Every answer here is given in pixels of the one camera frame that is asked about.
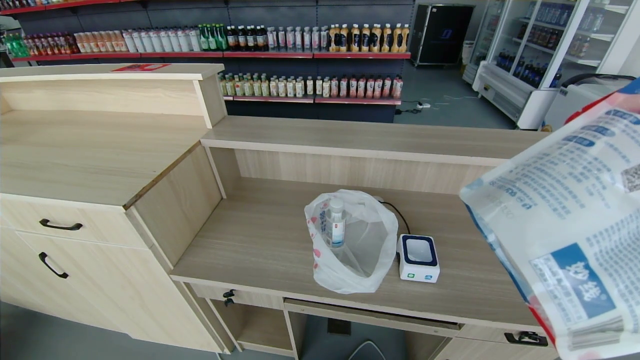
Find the refrigerator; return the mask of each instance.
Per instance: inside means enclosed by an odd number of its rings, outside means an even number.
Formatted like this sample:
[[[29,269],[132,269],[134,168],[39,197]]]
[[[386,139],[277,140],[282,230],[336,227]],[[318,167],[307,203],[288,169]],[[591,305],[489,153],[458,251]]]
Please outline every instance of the refrigerator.
[[[565,79],[620,73],[640,37],[637,2],[507,0],[473,89],[520,129],[539,128]]]
[[[474,7],[464,4],[417,5],[409,45],[414,66],[458,63]]]
[[[495,31],[500,23],[502,12],[507,0],[489,0],[484,10],[484,15],[476,35],[476,44],[471,51],[469,64],[465,67],[462,78],[469,84],[473,84],[476,79],[476,73],[480,66],[480,61],[486,60],[489,53]]]

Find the bottle cap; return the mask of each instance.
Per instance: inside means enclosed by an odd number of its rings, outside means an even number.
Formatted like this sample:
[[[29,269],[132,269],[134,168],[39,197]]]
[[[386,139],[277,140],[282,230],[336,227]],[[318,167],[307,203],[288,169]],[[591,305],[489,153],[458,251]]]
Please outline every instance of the bottle cap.
[[[329,208],[331,209],[332,213],[342,213],[344,211],[344,201],[342,201],[342,199],[334,197],[329,202]]]

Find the black drawer handle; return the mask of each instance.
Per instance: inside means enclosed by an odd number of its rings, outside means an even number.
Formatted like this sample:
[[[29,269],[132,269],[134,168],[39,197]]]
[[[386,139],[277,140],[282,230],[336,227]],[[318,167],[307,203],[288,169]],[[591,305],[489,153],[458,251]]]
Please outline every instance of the black drawer handle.
[[[518,333],[518,338],[516,338],[510,332],[505,332],[504,337],[507,339],[509,343],[512,343],[512,344],[530,345],[532,347],[549,346],[549,342],[547,341],[547,338],[544,336],[538,335],[537,332],[521,331]]]
[[[66,279],[67,277],[69,277],[69,274],[67,274],[66,272],[63,272],[62,274],[58,274],[55,270],[53,270],[51,266],[49,266],[49,264],[47,264],[47,261],[45,260],[47,258],[46,252],[39,253],[38,257],[40,258],[40,261],[42,261],[43,264],[47,265],[47,268],[49,268],[49,270],[51,270],[58,277],[61,277],[63,279]]]
[[[71,231],[76,231],[76,230],[80,230],[80,228],[82,227],[82,224],[80,224],[79,222],[76,222],[75,224],[71,225],[71,226],[55,226],[55,225],[49,225],[49,219],[42,219],[40,221],[40,225],[44,226],[44,227],[50,227],[52,229],[60,229],[60,230],[71,230]]]

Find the plastic packaging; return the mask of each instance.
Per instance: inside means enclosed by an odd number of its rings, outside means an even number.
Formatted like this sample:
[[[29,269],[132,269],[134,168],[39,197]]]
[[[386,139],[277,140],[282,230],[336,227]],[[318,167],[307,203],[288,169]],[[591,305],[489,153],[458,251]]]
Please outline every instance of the plastic packaging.
[[[633,354],[640,79],[570,120],[460,197],[563,360]]]
[[[330,226],[337,223],[330,218],[334,199],[344,205],[344,241],[338,247],[329,245],[334,234],[340,235]],[[396,257],[396,216],[371,195],[352,190],[321,194],[305,206],[305,216],[313,241],[316,282],[342,294],[375,292]]]

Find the gray floor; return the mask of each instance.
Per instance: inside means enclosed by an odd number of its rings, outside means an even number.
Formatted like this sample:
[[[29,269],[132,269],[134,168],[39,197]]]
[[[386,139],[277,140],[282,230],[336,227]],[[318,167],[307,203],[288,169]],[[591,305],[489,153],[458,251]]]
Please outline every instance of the gray floor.
[[[414,102],[431,105],[421,113],[402,113],[394,117],[396,124],[418,124],[461,127],[514,129],[515,123],[462,80],[460,68],[419,67],[409,61],[403,70],[403,103],[401,110],[415,108]]]
[[[218,360],[216,354],[134,340],[128,335],[70,322],[0,303],[2,360]],[[302,360],[346,360],[365,340],[379,346],[387,359],[404,359],[403,331],[352,323],[351,336],[327,334],[326,319],[310,316]],[[372,352],[353,360],[377,360]],[[291,360],[245,350],[220,355],[222,360]]]

